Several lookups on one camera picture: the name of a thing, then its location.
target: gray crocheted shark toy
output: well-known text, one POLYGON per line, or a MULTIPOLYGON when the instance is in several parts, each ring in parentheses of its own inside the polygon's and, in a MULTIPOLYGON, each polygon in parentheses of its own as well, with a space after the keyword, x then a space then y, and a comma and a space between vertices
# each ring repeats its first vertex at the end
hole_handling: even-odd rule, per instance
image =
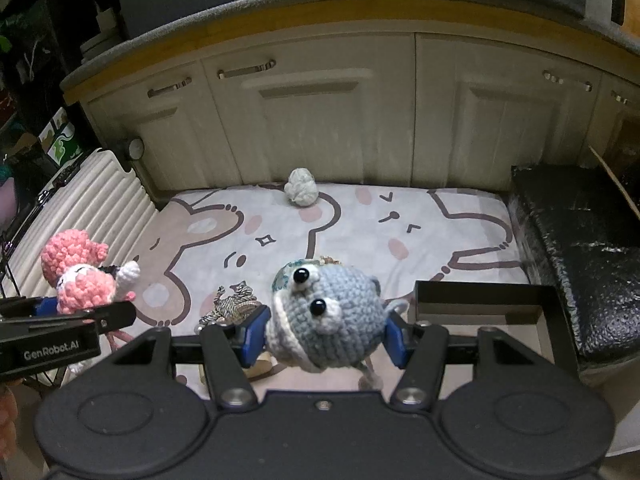
POLYGON ((266 327, 271 354, 307 372, 354 367, 364 375, 361 388, 380 389, 382 381, 367 358, 382 342, 389 313, 401 312, 408 302, 385 306, 376 278, 337 264, 303 263, 284 281, 273 294, 266 327))

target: white corrugated panel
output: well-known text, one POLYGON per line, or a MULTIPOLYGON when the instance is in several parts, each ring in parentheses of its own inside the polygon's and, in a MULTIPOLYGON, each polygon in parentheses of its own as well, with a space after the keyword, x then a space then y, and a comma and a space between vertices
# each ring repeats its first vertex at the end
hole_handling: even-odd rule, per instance
MULTIPOLYGON (((55 233, 84 229, 109 245, 107 265, 120 264, 157 212, 133 170, 124 171, 112 152, 92 153, 71 183, 47 202, 9 260, 20 293, 55 296, 40 267, 40 252, 55 233)), ((7 277, 2 286, 7 296, 16 294, 7 277)))

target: metal handle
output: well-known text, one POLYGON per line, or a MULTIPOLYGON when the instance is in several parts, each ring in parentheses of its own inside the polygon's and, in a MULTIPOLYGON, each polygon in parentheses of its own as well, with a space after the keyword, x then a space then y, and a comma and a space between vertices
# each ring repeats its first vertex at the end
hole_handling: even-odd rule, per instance
POLYGON ((235 70, 218 70, 218 79, 227 79, 229 77, 236 77, 239 75, 248 75, 255 74, 257 72, 264 72, 265 70, 269 70, 276 66, 276 61, 274 59, 268 60, 266 63, 262 65, 256 66, 246 66, 244 68, 236 68, 235 70))
POLYGON ((146 93, 146 95, 149 97, 149 99, 151 99, 152 97, 155 97, 160 94, 166 94, 167 92, 173 92, 174 90, 179 90, 180 88, 183 88, 190 83, 191 83, 191 78, 188 77, 180 81, 179 83, 176 83, 175 85, 165 86, 165 87, 159 88, 158 90, 154 90, 152 88, 151 90, 149 90, 149 92, 146 93))
POLYGON ((549 72, 549 70, 544 70, 542 72, 542 75, 545 77, 547 81, 551 81, 552 83, 556 83, 559 85, 563 85, 565 83, 573 83, 573 84, 580 85, 585 92, 591 92, 591 90, 593 90, 593 85, 588 81, 576 81, 574 79, 567 79, 564 77, 554 75, 551 72, 549 72))
POLYGON ((626 97, 622 97, 622 95, 620 95, 618 92, 616 92, 615 90, 611 91, 611 96, 620 104, 626 105, 626 104, 631 104, 629 102, 629 99, 627 99, 626 97))

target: metal bolt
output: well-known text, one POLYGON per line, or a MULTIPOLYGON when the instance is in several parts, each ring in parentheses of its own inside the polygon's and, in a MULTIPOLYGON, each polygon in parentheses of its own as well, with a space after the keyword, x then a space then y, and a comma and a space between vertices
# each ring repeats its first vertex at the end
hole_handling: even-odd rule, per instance
POLYGON ((318 402, 316 402, 316 408, 321 412, 328 412, 332 405, 330 400, 318 400, 318 402))
POLYGON ((396 392, 396 399, 407 406, 415 406, 421 404, 427 398, 427 394, 420 388, 402 388, 396 392))
POLYGON ((240 406, 248 404, 251 401, 252 396, 244 388, 229 388, 222 393, 220 399, 227 406, 239 408, 240 406))

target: kitchen cabinet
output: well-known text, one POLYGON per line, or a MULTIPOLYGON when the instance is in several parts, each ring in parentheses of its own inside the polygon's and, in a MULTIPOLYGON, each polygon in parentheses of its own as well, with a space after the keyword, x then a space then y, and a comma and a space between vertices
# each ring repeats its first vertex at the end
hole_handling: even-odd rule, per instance
POLYGON ((640 87, 604 74, 582 149, 581 165, 596 166, 589 145, 620 175, 640 158, 640 87))
POLYGON ((413 34, 265 44, 203 65, 245 183, 302 166, 319 181, 410 184, 413 34))
POLYGON ((505 190, 511 166, 575 164, 602 77, 500 43, 416 37, 412 184, 505 190))
POLYGON ((142 138, 136 170, 154 191, 241 184, 199 61, 119 88, 88 109, 106 147, 142 138))

